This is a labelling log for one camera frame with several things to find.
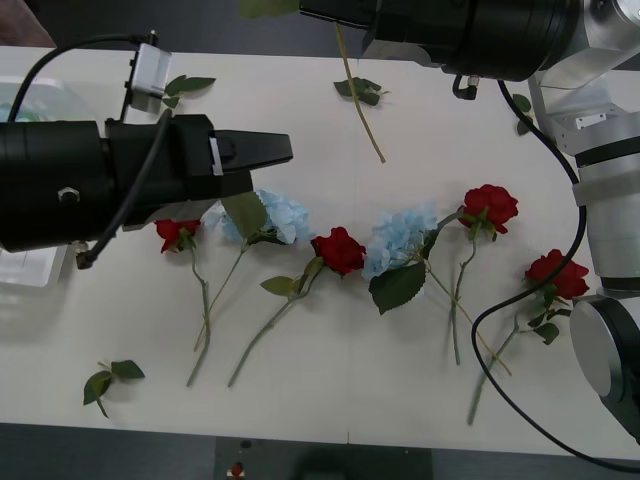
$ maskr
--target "blue hydrangea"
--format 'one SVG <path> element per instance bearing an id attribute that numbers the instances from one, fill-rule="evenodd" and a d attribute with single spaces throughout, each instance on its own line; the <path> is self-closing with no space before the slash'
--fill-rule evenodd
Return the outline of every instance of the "blue hydrangea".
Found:
<path id="1" fill-rule="evenodd" d="M 315 237 L 308 223 L 309 211 L 300 203 L 289 200 L 286 195 L 267 190 L 258 190 L 256 193 L 267 209 L 268 220 L 262 227 L 263 232 L 276 230 L 277 239 L 286 244 L 306 242 Z M 210 231 L 222 222 L 222 231 L 229 240 L 238 244 L 243 242 L 238 228 L 224 210 L 212 208 L 205 214 L 203 222 Z"/>
<path id="2" fill-rule="evenodd" d="M 380 225 L 373 228 L 373 239 L 367 245 L 362 276 L 371 280 L 389 269 L 404 265 L 422 246 L 428 231 L 438 228 L 433 202 L 417 209 L 404 210 L 382 216 Z"/>

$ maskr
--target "wire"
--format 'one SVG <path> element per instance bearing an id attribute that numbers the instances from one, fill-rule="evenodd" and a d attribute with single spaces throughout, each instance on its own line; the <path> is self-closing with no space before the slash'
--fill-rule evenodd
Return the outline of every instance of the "wire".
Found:
<path id="1" fill-rule="evenodd" d="M 134 45 L 139 45 L 147 40 L 148 37 L 143 35 L 96 35 L 95 37 L 89 37 L 80 42 L 72 43 L 71 45 L 67 45 L 66 47 L 55 48 L 47 53 L 44 57 L 36 62 L 36 64 L 31 67 L 27 76 L 24 77 L 22 81 L 22 85 L 20 85 L 20 89 L 18 90 L 18 94 L 16 95 L 15 100 L 13 101 L 13 105 L 11 105 L 11 111 L 9 112 L 9 117 L 7 118 L 7 122 L 15 122 L 16 118 L 18 118 L 18 112 L 20 111 L 20 107 L 22 106 L 22 102 L 24 101 L 24 97 L 27 95 L 27 90 L 31 86 L 31 83 L 36 78 L 40 70 L 42 70 L 49 62 L 51 62 L 56 57 L 59 57 L 63 53 L 68 52 L 69 50 L 74 50 L 76 48 L 86 47 L 88 45 L 93 45 L 96 43 L 104 43 L 104 42 L 129 42 Z"/>
<path id="2" fill-rule="evenodd" d="M 76 261 L 79 269 L 87 269 L 91 267 L 91 265 L 97 260 L 98 255 L 100 255 L 107 244 L 115 236 L 118 228 L 120 228 L 120 226 L 126 221 L 126 218 L 131 212 L 136 198 L 138 197 L 138 194 L 142 189 L 142 185 L 147 179 L 147 176 L 151 171 L 151 167 L 158 157 L 160 147 L 162 146 L 162 142 L 164 141 L 167 130 L 169 129 L 171 118 L 171 109 L 165 110 L 160 117 L 160 120 L 158 121 L 158 131 L 156 132 L 156 136 L 153 139 L 153 143 L 151 144 L 149 153 L 147 153 L 147 157 L 140 167 L 140 171 L 138 172 L 138 175 L 136 175 L 131 188 L 127 192 L 127 196 L 120 204 L 118 211 L 113 216 L 113 219 L 111 220 L 105 231 L 102 233 L 96 244 L 93 246 L 93 248 L 87 252 L 78 254 Z"/>
<path id="3" fill-rule="evenodd" d="M 515 102 L 511 98 L 509 90 L 507 89 L 507 87 L 504 84 L 504 82 L 498 81 L 498 85 L 500 87 L 500 92 L 502 92 L 502 96 L 504 97 L 504 99 L 509 104 L 509 107 L 511 108 L 513 113 L 518 117 L 518 119 L 522 123 L 524 123 L 529 128 L 529 130 L 531 130 L 531 132 L 533 132 L 533 134 L 544 144 L 544 146 L 547 147 L 549 149 L 549 151 L 551 151 L 551 153 L 556 157 L 556 159 L 562 165 L 562 168 L 564 169 L 564 171 L 567 173 L 567 176 L 571 179 L 571 183 L 573 183 L 574 185 L 579 183 L 580 180 L 578 179 L 578 176 L 576 175 L 575 171 L 573 170 L 573 168 L 571 167 L 571 165 L 569 164 L 567 159 L 564 157 L 562 152 L 560 152 L 558 147 L 556 147 L 554 145 L 554 143 L 551 141 L 551 139 L 549 139 L 544 133 L 542 133 L 540 130 L 538 130 L 538 128 L 533 124 L 533 122 L 531 120 L 529 120 L 527 118 L 527 116 L 520 111 L 520 109 L 516 106 Z M 480 353 L 480 349 L 478 348 L 478 341 L 477 341 L 477 338 L 476 338 L 476 335 L 478 333 L 478 328 L 480 327 L 480 324 L 484 320 L 486 320 L 487 317 L 489 317 L 489 315 L 491 315 L 491 314 L 493 314 L 493 313 L 497 312 L 498 310 L 501 310 L 501 309 L 503 309 L 505 307 L 508 307 L 509 305 L 513 305 L 514 303 L 519 302 L 520 300 L 528 297 L 529 295 L 534 294 L 535 292 L 537 292 L 538 290 L 543 288 L 545 285 L 549 284 L 569 264 L 571 259 L 576 254 L 578 248 L 580 247 L 580 244 L 582 243 L 582 240 L 584 238 L 584 234 L 585 234 L 585 231 L 586 231 L 586 228 L 587 228 L 587 209 L 586 209 L 586 207 L 584 207 L 584 206 L 580 207 L 579 214 L 580 214 L 580 217 L 579 217 L 579 220 L 578 220 L 578 231 L 576 232 L 575 239 L 573 240 L 573 243 L 571 244 L 571 247 L 569 248 L 569 251 L 567 252 L 567 255 L 564 257 L 562 262 L 560 262 L 560 265 L 558 265 L 558 267 L 547 278 L 545 278 L 542 282 L 534 285 L 533 287 L 525 290 L 524 292 L 522 292 L 522 293 L 520 293 L 520 294 L 518 294 L 518 295 L 516 295 L 514 297 L 509 298 L 508 300 L 505 300 L 504 302 L 501 302 L 501 303 L 499 303 L 497 305 L 494 305 L 493 307 L 489 308 L 488 310 L 485 310 L 482 314 L 480 314 L 480 316 L 473 323 L 473 327 L 471 328 L 471 343 L 473 345 L 473 351 L 474 351 L 474 353 L 476 355 L 476 358 L 478 359 L 478 362 L 480 362 L 480 366 L 482 367 L 482 370 L 484 371 L 484 373 L 487 376 L 487 378 L 489 379 L 489 381 L 493 384 L 495 389 L 498 391 L 500 396 L 509 404 L 509 406 L 511 408 L 513 408 L 516 411 L 516 413 L 518 413 L 518 415 L 520 415 L 522 418 L 524 418 L 527 421 L 527 423 L 529 423 L 529 425 L 531 425 L 539 433 L 544 435 L 548 440 L 550 440 L 551 442 L 555 443 L 558 447 L 562 448 L 563 450 L 565 450 L 565 451 L 571 453 L 572 455 L 578 457 L 579 459 L 584 460 L 584 461 L 589 462 L 589 463 L 592 463 L 592 464 L 597 465 L 599 467 L 607 468 L 609 470 L 615 470 L 617 472 L 640 474 L 640 468 L 634 468 L 634 467 L 627 467 L 627 466 L 624 466 L 624 465 L 618 465 L 618 464 L 615 464 L 615 463 L 610 463 L 610 462 L 606 462 L 604 460 L 600 460 L 600 459 L 591 457 L 591 456 L 589 456 L 589 455 L 587 455 L 585 453 L 582 453 L 582 452 L 579 452 L 578 450 L 575 450 L 574 448 L 571 448 L 570 446 L 568 446 L 565 443 L 561 442 L 556 437 L 554 437 L 549 432 L 547 432 L 544 428 L 542 428 L 540 425 L 538 425 L 538 423 L 536 423 L 529 415 L 527 415 L 520 407 L 518 407 L 518 405 L 516 405 L 515 402 L 513 400 L 511 400 L 511 398 L 509 398 L 509 395 L 507 395 L 507 393 L 500 387 L 500 385 L 498 385 L 498 382 L 496 381 L 495 378 L 493 378 L 493 375 L 491 375 L 491 372 L 489 371 L 489 368 L 484 363 L 484 360 L 482 359 L 482 355 Z"/>

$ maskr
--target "green leaf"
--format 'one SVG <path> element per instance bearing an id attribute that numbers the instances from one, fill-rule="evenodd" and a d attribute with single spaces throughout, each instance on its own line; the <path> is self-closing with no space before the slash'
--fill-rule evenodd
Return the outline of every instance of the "green leaf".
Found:
<path id="1" fill-rule="evenodd" d="M 524 95 L 520 95 L 516 93 L 513 96 L 513 102 L 516 104 L 516 107 L 518 107 L 522 113 L 529 113 L 531 111 L 531 102 Z"/>
<path id="2" fill-rule="evenodd" d="M 240 16 L 258 18 L 296 13 L 300 0 L 240 0 Z"/>
<path id="3" fill-rule="evenodd" d="M 366 103 L 367 105 L 371 105 L 375 107 L 378 103 L 380 103 L 380 95 L 377 93 L 361 93 L 358 95 L 358 100 L 362 103 Z"/>
<path id="4" fill-rule="evenodd" d="M 83 405 L 89 405 L 100 398 L 111 385 L 111 372 L 106 370 L 92 375 L 84 385 Z"/>
<path id="5" fill-rule="evenodd" d="M 163 98 L 162 103 L 173 110 L 180 103 L 180 97 Z"/>
<path id="6" fill-rule="evenodd" d="M 387 270 L 369 283 L 369 292 L 380 315 L 411 301 L 426 281 L 424 262 Z"/>
<path id="7" fill-rule="evenodd" d="M 527 127 L 521 120 L 518 120 L 518 125 L 516 127 L 516 130 L 518 131 L 518 135 L 521 137 L 529 133 L 529 127 Z"/>
<path id="8" fill-rule="evenodd" d="M 169 84 L 164 89 L 164 93 L 168 97 L 177 97 L 185 93 L 193 93 L 204 90 L 205 88 L 213 85 L 215 81 L 215 78 L 187 77 L 186 75 L 180 75 L 179 77 L 169 82 Z"/>
<path id="9" fill-rule="evenodd" d="M 371 90 L 375 90 L 376 92 L 379 92 L 380 90 L 382 90 L 382 87 L 380 85 L 378 85 L 377 83 L 372 82 L 371 80 L 367 80 L 366 78 L 363 78 L 362 81 Z"/>
<path id="10" fill-rule="evenodd" d="M 353 79 L 353 88 L 355 89 L 358 96 L 360 96 L 367 91 L 367 82 L 359 77 L 355 77 Z"/>
<path id="11" fill-rule="evenodd" d="M 288 297 L 294 289 L 293 278 L 289 277 L 274 277 L 269 280 L 265 280 L 260 284 L 267 292 L 280 297 Z"/>
<path id="12" fill-rule="evenodd" d="M 333 85 L 336 87 L 336 90 L 343 97 L 351 97 L 351 88 L 349 88 L 349 81 L 345 80 L 344 82 L 333 82 Z"/>
<path id="13" fill-rule="evenodd" d="M 571 310 L 567 308 L 559 308 L 558 310 L 551 310 L 551 312 L 549 312 L 549 315 L 547 316 L 547 320 L 551 320 L 553 317 L 557 317 L 558 315 L 560 315 L 561 317 L 570 317 Z"/>
<path id="14" fill-rule="evenodd" d="M 164 87 L 165 95 L 169 97 L 175 97 L 180 93 L 180 83 L 185 81 L 187 78 L 186 75 L 180 75 L 179 77 L 171 80 L 166 87 Z"/>
<path id="15" fill-rule="evenodd" d="M 222 199 L 222 206 L 246 240 L 259 235 L 267 223 L 267 210 L 256 192 L 246 192 Z"/>
<path id="16" fill-rule="evenodd" d="M 104 405 L 102 404 L 102 400 L 96 398 L 96 402 L 98 403 L 98 407 L 100 407 L 102 415 L 104 415 L 105 418 L 109 418 L 109 415 L 107 415 L 107 411 L 104 409 Z"/>
<path id="17" fill-rule="evenodd" d="M 544 338 L 545 345 L 551 345 L 553 341 L 560 335 L 560 330 L 553 323 L 545 323 L 534 330 L 538 335 Z"/>
<path id="18" fill-rule="evenodd" d="M 115 376 L 121 378 L 144 378 L 144 373 L 133 360 L 111 362 L 111 371 Z"/>
<path id="19" fill-rule="evenodd" d="M 544 320 L 544 313 L 541 313 L 536 318 L 531 320 L 527 325 L 529 325 L 531 328 L 538 328 L 543 320 Z"/>

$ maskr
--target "stem with leaves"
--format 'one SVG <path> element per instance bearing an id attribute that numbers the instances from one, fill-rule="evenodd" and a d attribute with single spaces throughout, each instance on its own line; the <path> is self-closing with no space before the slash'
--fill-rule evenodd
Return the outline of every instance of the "stem with leaves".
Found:
<path id="1" fill-rule="evenodd" d="M 307 295 L 309 295 L 309 292 L 311 291 L 311 287 L 313 286 L 313 282 L 315 282 L 316 278 L 320 276 L 320 272 L 322 272 L 322 270 L 324 270 L 324 267 L 320 268 L 320 270 L 318 270 L 315 276 L 311 278 L 311 280 L 309 281 L 309 285 L 304 293 L 301 293 L 297 296 L 289 297 L 287 300 L 287 303 L 285 303 L 280 308 L 280 310 L 278 310 L 276 314 L 269 319 L 269 321 L 260 329 L 258 334 L 253 338 L 253 340 L 251 340 L 251 343 L 249 343 L 249 346 L 246 348 L 246 350 L 242 354 L 242 357 L 240 358 L 240 362 L 238 362 L 238 366 L 234 370 L 233 375 L 231 375 L 231 380 L 229 380 L 229 383 L 227 384 L 228 388 L 232 388 L 233 385 L 236 383 L 236 380 L 238 379 L 238 375 L 240 375 L 240 371 L 242 370 L 242 367 L 244 366 L 247 359 L 249 358 L 251 351 L 262 339 L 262 337 L 264 337 L 269 330 L 271 330 L 273 327 L 276 326 L 278 321 L 280 321 L 280 319 L 282 318 L 282 316 L 290 306 L 292 306 L 297 301 L 302 300 Z"/>
<path id="2" fill-rule="evenodd" d="M 461 295 L 460 295 L 460 289 L 462 288 L 462 278 L 464 277 L 464 272 L 467 269 L 467 267 L 469 266 L 469 264 L 473 261 L 473 259 L 476 257 L 476 252 L 478 249 L 478 245 L 476 242 L 475 237 L 473 238 L 472 241 L 473 244 L 473 252 L 471 253 L 471 256 L 464 262 L 460 264 L 460 274 L 458 275 L 458 281 L 456 283 L 456 289 L 455 292 L 453 294 L 453 296 L 455 297 L 455 301 L 453 299 L 451 299 L 451 329 L 453 331 L 453 350 L 455 352 L 456 355 L 456 364 L 460 365 L 460 350 L 458 348 L 458 325 L 457 325 L 457 306 L 456 306 L 456 302 L 460 301 Z"/>
<path id="3" fill-rule="evenodd" d="M 436 283 L 442 289 L 442 291 L 447 294 L 447 296 L 451 299 L 451 301 L 455 303 L 456 307 L 460 309 L 460 311 L 463 313 L 467 321 L 471 325 L 473 325 L 473 320 L 471 319 L 471 316 L 469 315 L 469 313 L 465 310 L 465 308 L 462 305 L 460 305 L 460 302 L 456 300 L 456 298 L 449 291 L 449 289 L 444 285 L 444 283 L 442 283 L 442 280 L 440 280 L 437 277 L 437 275 L 433 273 L 433 270 L 431 268 L 431 262 L 425 259 L 425 263 L 427 264 L 427 272 L 429 273 L 429 275 L 431 275 L 431 277 L 436 281 Z M 487 345 L 487 342 L 484 341 L 484 338 L 482 338 L 482 335 L 480 335 L 480 332 L 478 332 L 478 339 L 480 340 L 480 343 L 482 343 L 484 348 L 491 354 L 491 357 L 495 359 L 500 365 L 502 365 L 502 367 L 509 374 L 509 376 L 512 376 L 513 374 L 511 373 L 511 370 L 509 369 L 509 367 L 507 367 L 507 365 L 498 357 L 498 355 L 489 347 L 489 345 Z"/>
<path id="4" fill-rule="evenodd" d="M 220 298 L 220 294 L 222 294 L 222 291 L 224 290 L 224 287 L 226 287 L 227 283 L 229 283 L 229 279 L 231 279 L 231 276 L 233 275 L 233 272 L 235 272 L 236 267 L 240 263 L 240 260 L 242 260 L 242 256 L 247 252 L 247 250 L 249 250 L 249 246 L 247 246 L 246 243 L 245 243 L 242 246 L 242 249 L 240 250 L 240 254 L 238 255 L 238 258 L 236 258 L 235 263 L 231 267 L 231 270 L 229 271 L 229 274 L 227 275 L 227 278 L 225 278 L 224 282 L 222 283 L 222 286 L 220 287 L 220 290 L 218 290 L 218 293 L 216 294 L 215 298 L 213 299 L 213 301 L 209 305 L 209 316 L 211 316 L 211 311 L 213 310 L 213 306 L 216 304 L 216 301 L 218 300 L 218 298 Z M 203 320 L 204 320 L 204 322 L 202 324 L 202 329 L 200 330 L 200 334 L 198 335 L 198 340 L 196 340 L 196 344 L 193 347 L 193 351 L 194 352 L 198 351 L 198 348 L 200 347 L 200 343 L 202 342 L 202 338 L 204 337 L 204 333 L 205 333 L 205 330 L 206 330 L 206 319 L 204 319 L 204 316 L 203 316 Z"/>
<path id="5" fill-rule="evenodd" d="M 206 282 L 204 278 L 200 276 L 198 270 L 196 269 L 196 252 L 195 248 L 190 248 L 191 252 L 191 270 L 193 271 L 193 275 L 198 279 L 200 283 L 200 287 L 202 289 L 202 312 L 204 318 L 204 346 L 202 347 L 202 352 L 200 352 L 200 356 L 198 357 L 198 361 L 196 362 L 196 366 L 193 368 L 191 372 L 191 376 L 187 381 L 187 387 L 191 387 L 196 377 L 198 376 L 198 372 L 200 371 L 200 367 L 202 367 L 202 363 L 204 362 L 205 357 L 207 356 L 207 352 L 209 351 L 209 345 L 211 344 L 211 310 L 209 309 L 209 284 Z"/>
<path id="6" fill-rule="evenodd" d="M 495 366 L 496 359 L 500 358 L 500 355 L 502 355 L 504 353 L 504 351 L 507 349 L 507 347 L 509 346 L 511 341 L 516 337 L 516 335 L 518 333 L 521 333 L 521 332 L 520 332 L 520 326 L 518 325 L 518 314 L 516 314 L 514 319 L 513 319 L 513 330 L 511 331 L 511 333 L 509 334 L 507 339 L 504 341 L 502 346 L 498 349 L 498 352 L 496 353 L 496 356 L 493 357 L 491 359 L 491 361 L 489 362 L 489 364 L 487 365 L 487 368 L 488 368 L 489 371 L 491 371 L 491 369 Z M 487 382 L 487 375 L 483 372 L 482 373 L 482 377 L 480 378 L 480 381 L 478 382 L 478 386 L 476 387 L 476 391 L 473 394 L 473 401 L 471 402 L 471 409 L 469 410 L 469 415 L 467 416 L 467 424 L 469 426 L 473 425 L 473 421 L 475 420 L 476 413 L 478 412 L 478 405 L 480 403 L 480 397 L 482 396 L 482 389 L 483 389 L 484 384 L 486 382 Z"/>
<path id="7" fill-rule="evenodd" d="M 360 105 L 360 100 L 358 99 L 358 93 L 356 92 L 356 87 L 353 84 L 353 76 L 351 75 L 351 68 L 349 67 L 347 47 L 344 43 L 342 30 L 340 29 L 340 25 L 338 23 L 336 23 L 336 34 L 338 36 L 338 44 L 340 45 L 340 54 L 342 56 L 342 61 L 344 63 L 344 69 L 347 72 L 347 80 L 349 81 L 349 88 L 351 89 L 351 96 L 353 97 L 353 103 L 356 106 L 356 110 L 358 111 L 358 115 L 360 116 L 360 120 L 362 121 L 362 125 L 364 126 L 364 129 L 366 130 L 367 135 L 369 135 L 369 140 L 371 140 L 371 145 L 373 145 L 373 148 L 375 149 L 376 153 L 380 157 L 380 161 L 382 163 L 387 163 L 387 159 L 384 158 L 384 154 L 382 153 L 382 150 L 380 150 L 380 147 L 378 146 L 376 139 L 373 137 L 373 132 L 371 131 L 371 128 L 369 128 L 367 119 L 365 118 L 364 113 L 362 112 L 362 106 Z"/>

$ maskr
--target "red rose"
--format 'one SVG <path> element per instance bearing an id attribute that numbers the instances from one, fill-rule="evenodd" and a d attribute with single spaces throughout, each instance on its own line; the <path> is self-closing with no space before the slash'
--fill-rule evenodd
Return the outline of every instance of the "red rose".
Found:
<path id="1" fill-rule="evenodd" d="M 518 215 L 516 205 L 518 201 L 509 195 L 502 187 L 493 185 L 483 185 L 481 188 L 469 190 L 464 197 L 464 206 L 461 207 L 466 215 L 478 217 L 488 207 L 487 221 L 489 221 L 497 232 L 507 233 L 504 224 Z M 471 227 L 473 222 L 461 218 L 460 223 L 465 227 Z"/>
<path id="2" fill-rule="evenodd" d="M 332 228 L 329 238 L 316 237 L 311 245 L 316 256 L 340 275 L 364 268 L 363 255 L 367 249 L 351 238 L 344 227 Z"/>
<path id="3" fill-rule="evenodd" d="M 546 257 L 542 256 L 531 264 L 531 267 L 525 273 L 527 278 L 536 282 L 541 282 L 553 272 L 564 256 L 560 250 L 551 250 Z M 574 297 L 584 295 L 589 290 L 584 276 L 589 273 L 589 269 L 578 265 L 575 262 L 569 262 L 562 272 L 551 282 L 556 287 L 556 296 L 571 300 Z"/>
<path id="4" fill-rule="evenodd" d="M 162 245 L 162 250 L 160 250 L 161 253 L 164 253 L 167 250 L 181 252 L 186 247 L 186 245 L 184 245 L 182 230 L 186 230 L 191 236 L 193 236 L 198 231 L 198 228 L 200 228 L 200 220 L 193 220 L 191 222 L 158 220 L 155 223 L 158 235 L 164 239 L 164 245 Z"/>

